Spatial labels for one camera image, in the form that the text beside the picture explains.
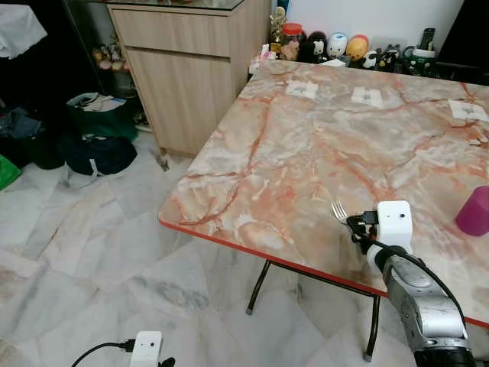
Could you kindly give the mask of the black television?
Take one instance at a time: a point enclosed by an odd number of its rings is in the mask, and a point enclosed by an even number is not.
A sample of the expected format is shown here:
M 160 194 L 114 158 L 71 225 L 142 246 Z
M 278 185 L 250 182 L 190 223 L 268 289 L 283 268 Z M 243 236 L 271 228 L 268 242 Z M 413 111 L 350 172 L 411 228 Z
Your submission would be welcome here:
M 489 64 L 489 1 L 464 0 L 436 58 L 462 69 L 486 70 Z

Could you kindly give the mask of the bright green bag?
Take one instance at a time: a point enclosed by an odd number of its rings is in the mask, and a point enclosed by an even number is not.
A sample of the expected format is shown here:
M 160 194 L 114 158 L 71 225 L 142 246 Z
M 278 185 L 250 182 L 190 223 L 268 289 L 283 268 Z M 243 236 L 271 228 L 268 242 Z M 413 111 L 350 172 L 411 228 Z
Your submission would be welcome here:
M 21 176 L 21 168 L 4 156 L 0 156 L 0 191 L 13 184 Z

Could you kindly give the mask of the black mouse figure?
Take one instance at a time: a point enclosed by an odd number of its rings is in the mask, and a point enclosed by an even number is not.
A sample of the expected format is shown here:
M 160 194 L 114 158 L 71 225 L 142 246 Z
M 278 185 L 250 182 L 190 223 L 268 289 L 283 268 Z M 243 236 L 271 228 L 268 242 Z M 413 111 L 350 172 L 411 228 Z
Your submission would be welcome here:
M 304 63 L 321 63 L 326 45 L 327 36 L 324 32 L 313 32 L 313 34 L 307 36 L 304 42 L 300 43 L 300 52 L 297 60 Z

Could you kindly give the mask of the dark navy bag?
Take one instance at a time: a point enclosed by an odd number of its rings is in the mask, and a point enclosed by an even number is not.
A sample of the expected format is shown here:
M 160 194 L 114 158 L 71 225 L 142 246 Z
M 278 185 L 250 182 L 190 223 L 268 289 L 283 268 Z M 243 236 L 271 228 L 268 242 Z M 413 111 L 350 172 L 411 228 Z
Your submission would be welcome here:
M 58 153 L 75 174 L 107 176 L 124 171 L 138 156 L 125 137 L 81 135 L 60 137 Z

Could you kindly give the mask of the small panda figure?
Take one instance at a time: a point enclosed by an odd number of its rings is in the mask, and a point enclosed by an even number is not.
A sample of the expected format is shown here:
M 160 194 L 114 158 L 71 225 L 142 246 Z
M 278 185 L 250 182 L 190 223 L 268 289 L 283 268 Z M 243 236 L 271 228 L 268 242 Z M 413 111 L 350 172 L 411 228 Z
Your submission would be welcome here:
M 378 61 L 382 56 L 382 50 L 380 48 L 368 51 L 364 54 L 362 59 L 362 69 L 364 70 L 376 70 Z

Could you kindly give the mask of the marble pattern dining table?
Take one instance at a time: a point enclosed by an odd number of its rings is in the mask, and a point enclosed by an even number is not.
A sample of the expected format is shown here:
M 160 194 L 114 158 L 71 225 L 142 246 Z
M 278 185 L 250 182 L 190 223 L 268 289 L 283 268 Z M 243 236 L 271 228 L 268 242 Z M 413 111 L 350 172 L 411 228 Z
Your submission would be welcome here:
M 287 95 L 290 80 L 317 83 L 316 98 Z M 380 89 L 382 107 L 352 102 L 356 86 Z M 326 340 L 346 323 L 367 324 L 367 301 L 354 291 L 387 290 L 333 216 L 335 200 L 347 213 L 406 200 L 413 251 L 460 300 L 469 332 L 487 335 L 488 241 L 455 216 L 488 182 L 488 122 L 455 119 L 450 100 L 486 111 L 489 87 L 290 60 L 260 67 L 158 213 L 162 225 L 213 242 L 211 265 L 251 255 L 277 275 L 300 270 L 287 289 L 261 289 L 254 310 L 258 270 L 210 270 L 240 340 L 312 327 Z

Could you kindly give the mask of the dark clothes pile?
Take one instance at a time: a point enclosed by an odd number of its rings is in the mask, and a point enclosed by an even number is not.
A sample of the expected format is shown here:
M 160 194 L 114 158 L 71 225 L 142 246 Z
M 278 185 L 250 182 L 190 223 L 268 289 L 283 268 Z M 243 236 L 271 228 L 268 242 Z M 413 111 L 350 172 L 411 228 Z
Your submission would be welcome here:
M 32 162 L 27 142 L 42 130 L 41 125 L 40 120 L 32 118 L 27 109 L 0 108 L 0 156 L 17 168 Z

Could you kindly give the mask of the black remote control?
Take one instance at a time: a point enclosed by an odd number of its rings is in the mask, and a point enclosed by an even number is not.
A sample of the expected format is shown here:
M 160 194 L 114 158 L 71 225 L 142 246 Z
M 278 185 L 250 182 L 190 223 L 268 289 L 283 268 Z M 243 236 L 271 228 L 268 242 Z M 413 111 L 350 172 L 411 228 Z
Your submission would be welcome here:
M 423 29 L 422 36 L 420 36 L 419 43 L 418 45 L 416 45 L 416 49 L 433 52 L 435 50 L 433 43 L 434 35 L 436 35 L 435 28 Z

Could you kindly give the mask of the white blue egg figure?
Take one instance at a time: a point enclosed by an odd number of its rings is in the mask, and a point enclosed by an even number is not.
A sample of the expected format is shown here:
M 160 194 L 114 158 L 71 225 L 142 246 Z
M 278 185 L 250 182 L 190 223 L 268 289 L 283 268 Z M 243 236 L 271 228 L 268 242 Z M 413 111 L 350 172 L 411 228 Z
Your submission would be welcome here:
M 341 32 L 329 35 L 327 39 L 327 49 L 325 49 L 325 58 L 334 60 L 342 58 L 347 49 L 349 37 Z

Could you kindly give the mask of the white paper card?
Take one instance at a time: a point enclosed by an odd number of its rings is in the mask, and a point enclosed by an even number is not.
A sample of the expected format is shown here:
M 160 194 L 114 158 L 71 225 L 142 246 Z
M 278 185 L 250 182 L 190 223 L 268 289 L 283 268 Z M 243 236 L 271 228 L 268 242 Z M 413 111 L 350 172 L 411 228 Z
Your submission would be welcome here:
M 296 97 L 304 97 L 314 100 L 318 91 L 317 83 L 304 83 L 303 81 L 290 80 L 287 83 L 286 94 Z
M 380 89 L 368 89 L 363 86 L 354 87 L 351 94 L 352 102 L 359 102 L 360 104 L 370 105 L 374 108 L 381 108 L 384 102 L 382 102 L 382 93 Z
M 489 122 L 488 113 L 478 104 L 462 102 L 461 100 L 450 100 L 449 108 L 455 119 L 482 120 L 483 122 Z

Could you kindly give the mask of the gold trophy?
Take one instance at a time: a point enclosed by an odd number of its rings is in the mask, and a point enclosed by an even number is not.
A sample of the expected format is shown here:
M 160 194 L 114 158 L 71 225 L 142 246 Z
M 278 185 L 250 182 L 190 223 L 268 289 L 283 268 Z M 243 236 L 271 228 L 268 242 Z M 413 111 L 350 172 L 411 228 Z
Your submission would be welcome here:
M 283 7 L 276 7 L 270 15 L 269 27 L 269 51 L 274 53 L 282 52 L 283 31 L 282 27 L 286 24 L 287 11 Z

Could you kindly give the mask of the silver metal fork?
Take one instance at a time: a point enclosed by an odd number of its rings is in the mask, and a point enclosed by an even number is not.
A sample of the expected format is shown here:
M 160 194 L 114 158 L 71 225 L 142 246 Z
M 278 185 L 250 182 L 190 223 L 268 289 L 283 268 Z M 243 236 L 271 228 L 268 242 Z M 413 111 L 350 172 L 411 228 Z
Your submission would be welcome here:
M 335 214 L 335 218 L 343 225 L 350 225 L 352 223 L 357 224 L 361 221 L 361 217 L 357 216 L 356 213 L 350 216 L 350 214 L 347 213 L 345 207 L 342 205 L 342 203 L 339 202 L 339 200 L 335 200 L 335 202 L 332 202 L 331 208 L 333 214 Z

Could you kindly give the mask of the green shopping bag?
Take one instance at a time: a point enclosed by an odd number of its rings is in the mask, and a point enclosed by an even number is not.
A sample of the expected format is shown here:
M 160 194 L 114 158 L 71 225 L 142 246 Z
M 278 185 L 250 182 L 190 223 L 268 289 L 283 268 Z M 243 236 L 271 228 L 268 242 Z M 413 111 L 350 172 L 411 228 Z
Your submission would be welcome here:
M 66 102 L 71 122 L 83 135 L 123 137 L 133 141 L 138 136 L 132 102 L 100 93 L 83 93 Z

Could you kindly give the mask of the light wooden cabinet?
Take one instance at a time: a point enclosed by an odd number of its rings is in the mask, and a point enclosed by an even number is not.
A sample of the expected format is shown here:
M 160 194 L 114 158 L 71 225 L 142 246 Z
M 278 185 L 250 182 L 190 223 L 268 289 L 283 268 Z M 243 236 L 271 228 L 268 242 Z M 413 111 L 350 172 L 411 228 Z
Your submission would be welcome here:
M 195 157 L 248 80 L 271 0 L 105 0 L 157 146 Z

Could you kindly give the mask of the orange yellow round figure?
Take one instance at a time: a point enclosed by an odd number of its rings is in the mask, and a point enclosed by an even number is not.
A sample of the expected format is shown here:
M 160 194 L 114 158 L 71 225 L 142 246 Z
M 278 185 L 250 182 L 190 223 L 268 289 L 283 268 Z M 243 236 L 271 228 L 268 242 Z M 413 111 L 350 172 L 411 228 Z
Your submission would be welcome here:
M 347 42 L 345 56 L 350 59 L 350 62 L 359 62 L 366 53 L 370 51 L 370 41 L 366 35 L 356 34 Z

